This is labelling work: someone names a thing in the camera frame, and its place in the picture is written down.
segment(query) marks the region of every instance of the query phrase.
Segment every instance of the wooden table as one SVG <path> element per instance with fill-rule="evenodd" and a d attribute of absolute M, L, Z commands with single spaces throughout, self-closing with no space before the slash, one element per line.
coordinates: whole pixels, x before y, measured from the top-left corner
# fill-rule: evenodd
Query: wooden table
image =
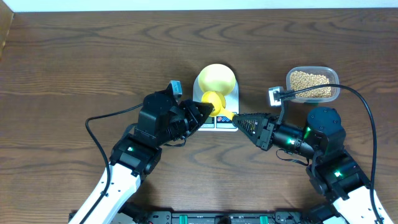
<path fill-rule="evenodd" d="M 398 10 L 253 10 L 17 14 L 0 62 L 0 222 L 66 223 L 93 190 L 103 159 L 89 116 L 142 102 L 170 80 L 184 98 L 200 70 L 236 71 L 240 111 L 271 111 L 269 87 L 301 65 L 331 67 L 368 100 L 378 133 L 376 189 L 398 222 Z M 369 176 L 372 142 L 361 102 L 338 110 L 351 155 Z M 303 125 L 313 106 L 291 104 Z M 108 155 L 138 111 L 94 121 Z M 196 133 L 162 160 L 132 200 L 174 210 L 310 208 L 323 197 L 305 168 L 256 148 L 240 132 Z"/>

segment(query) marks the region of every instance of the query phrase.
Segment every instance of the plastic container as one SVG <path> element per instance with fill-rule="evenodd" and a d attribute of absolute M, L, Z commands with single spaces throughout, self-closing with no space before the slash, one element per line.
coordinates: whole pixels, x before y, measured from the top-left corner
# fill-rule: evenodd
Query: plastic container
<path fill-rule="evenodd" d="M 338 76 L 337 73 L 328 67 L 317 67 L 317 66 L 303 66 L 303 67 L 295 67 L 291 69 L 291 71 L 287 74 L 286 76 L 286 88 L 288 90 L 292 89 L 292 86 L 290 84 L 290 75 L 294 71 L 300 71 L 300 72 L 305 72 L 308 74 L 314 74 L 314 75 L 324 75 L 326 76 L 331 84 L 340 84 L 338 81 Z M 307 97 L 296 97 L 296 99 L 292 100 L 293 102 L 296 103 L 326 103 L 326 102 L 331 102 L 337 98 L 337 96 L 340 94 L 340 88 L 332 87 L 331 88 L 331 97 L 327 98 L 307 98 Z"/>

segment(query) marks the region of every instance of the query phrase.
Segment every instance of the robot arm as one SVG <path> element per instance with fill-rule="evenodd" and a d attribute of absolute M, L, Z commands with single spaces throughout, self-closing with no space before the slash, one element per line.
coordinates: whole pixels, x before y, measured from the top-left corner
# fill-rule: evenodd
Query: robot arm
<path fill-rule="evenodd" d="M 134 134 L 123 136 L 113 147 L 109 189 L 84 223 L 110 223 L 160 161 L 160 146 L 171 140 L 188 138 L 213 111 L 209 103 L 185 100 L 178 104 L 181 94 L 180 82 L 171 81 L 166 90 L 144 98 Z M 105 171 L 70 223 L 81 223 L 104 190 L 106 179 Z"/>
<path fill-rule="evenodd" d="M 282 107 L 280 115 L 239 114 L 233 123 L 262 150 L 268 151 L 275 145 L 312 160 L 306 169 L 310 182 L 328 202 L 312 208 L 303 222 L 377 223 L 369 197 L 370 181 L 344 149 L 346 133 L 336 110 L 317 107 L 309 112 L 305 127 L 300 128 L 283 122 L 287 102 L 275 100 L 279 93 L 285 93 L 282 87 L 269 91 L 271 105 Z M 374 202 L 381 220 L 392 223 L 376 191 Z"/>
<path fill-rule="evenodd" d="M 109 163 L 110 188 L 84 223 L 110 223 L 160 161 L 160 146 L 171 140 L 188 138 L 209 117 L 213 111 L 211 104 L 192 100 L 178 104 L 181 89 L 180 82 L 171 81 L 166 90 L 145 97 L 134 134 L 124 135 L 113 147 Z M 282 107 L 280 115 L 239 114 L 233 118 L 233 123 L 262 150 L 268 151 L 275 145 L 312 160 L 307 174 L 327 203 L 308 211 L 302 223 L 375 223 L 369 199 L 370 181 L 344 150 L 346 133 L 336 110 L 315 108 L 308 114 L 304 128 L 284 123 L 286 105 L 283 100 L 278 102 L 275 94 L 280 91 L 283 89 L 270 89 L 272 104 Z M 101 195 L 106 179 L 104 172 L 70 223 L 82 223 L 83 217 Z M 392 223 L 376 192 L 374 200 L 383 222 Z"/>

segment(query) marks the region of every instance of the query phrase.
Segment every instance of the black cable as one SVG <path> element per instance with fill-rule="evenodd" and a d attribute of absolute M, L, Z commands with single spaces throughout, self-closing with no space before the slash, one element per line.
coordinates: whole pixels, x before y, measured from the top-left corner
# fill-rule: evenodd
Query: black cable
<path fill-rule="evenodd" d="M 137 123 L 132 123 L 129 126 L 126 127 L 126 130 L 124 130 L 123 135 L 120 139 L 124 139 L 130 131 L 137 126 Z"/>
<path fill-rule="evenodd" d="M 84 218 L 80 221 L 80 224 L 83 224 L 86 219 L 91 215 L 91 213 L 93 212 L 93 210 L 97 207 L 97 205 L 100 203 L 100 201 L 102 200 L 102 198 L 104 196 L 107 195 L 107 191 L 109 189 L 109 185 L 111 183 L 111 170 L 109 168 L 109 162 L 108 162 L 108 158 L 106 157 L 106 154 L 104 152 L 104 149 L 102 148 L 100 142 L 98 142 L 97 138 L 94 136 L 93 132 L 91 131 L 90 127 L 88 126 L 88 122 L 91 120 L 95 120 L 95 119 L 100 119 L 100 118 L 107 118 L 110 116 L 115 116 L 115 115 L 119 115 L 119 114 L 123 114 L 129 111 L 132 111 L 138 107 L 142 106 L 142 103 L 137 105 L 137 106 L 133 106 L 132 108 L 128 108 L 126 110 L 122 110 L 122 111 L 118 111 L 115 113 L 110 113 L 110 114 L 106 114 L 106 115 L 101 115 L 101 116 L 94 116 L 91 118 L 87 118 L 86 120 L 86 129 L 88 131 L 88 134 L 90 134 L 91 138 L 93 138 L 93 141 L 95 142 L 95 144 L 97 145 L 102 157 L 104 158 L 105 161 L 105 168 L 106 168 L 106 185 L 104 190 L 101 192 L 101 195 L 99 196 L 99 198 L 97 199 L 97 201 L 94 203 L 94 205 L 90 208 L 90 210 L 87 212 L 87 214 L 84 216 Z"/>
<path fill-rule="evenodd" d="M 310 90 L 314 90 L 316 88 L 323 88 L 323 87 L 337 87 L 337 88 L 342 88 L 342 89 L 345 89 L 345 90 L 349 90 L 350 92 L 354 93 L 362 101 L 363 105 L 366 108 L 366 111 L 368 112 L 369 119 L 371 120 L 372 135 L 373 135 L 373 158 L 372 158 L 370 197 L 371 197 L 371 204 L 372 204 L 374 215 L 376 216 L 377 221 L 380 224 L 382 224 L 383 222 L 382 222 L 382 220 L 380 218 L 379 213 L 377 212 L 376 204 L 374 203 L 374 176 L 376 175 L 376 155 L 377 155 L 376 126 L 374 125 L 373 115 L 372 115 L 371 109 L 369 108 L 369 105 L 366 102 L 366 100 L 356 90 L 354 90 L 354 89 L 352 89 L 352 88 L 350 88 L 348 86 L 339 85 L 339 84 L 322 84 L 322 85 L 317 85 L 317 86 L 311 86 L 311 87 L 308 87 L 308 88 L 305 88 L 305 89 L 302 89 L 302 90 L 297 90 L 297 91 L 293 91 L 293 92 L 287 93 L 286 95 L 281 96 L 281 97 L 282 98 L 288 98 L 288 97 L 291 97 L 291 96 L 295 96 L 297 93 L 303 93 L 305 91 L 310 91 Z"/>
<path fill-rule="evenodd" d="M 181 136 L 181 139 L 184 140 L 183 143 L 180 144 L 175 144 L 175 145 L 171 145 L 171 144 L 164 144 L 164 146 L 168 146 L 168 147 L 183 147 L 186 143 L 187 143 L 187 138 L 185 136 Z"/>
<path fill-rule="evenodd" d="M 280 159 L 280 160 L 287 161 L 287 162 L 295 162 L 295 163 L 303 165 L 303 166 L 310 165 L 310 159 L 308 159 L 308 158 L 307 158 L 307 163 L 304 163 L 304 162 L 302 162 L 302 161 L 300 161 L 298 159 L 283 159 L 283 158 L 278 156 L 278 152 L 279 151 L 283 151 L 284 153 L 289 154 L 289 155 L 292 155 L 292 153 L 291 152 L 287 152 L 285 149 L 276 150 L 276 157 L 278 157 L 278 159 Z"/>

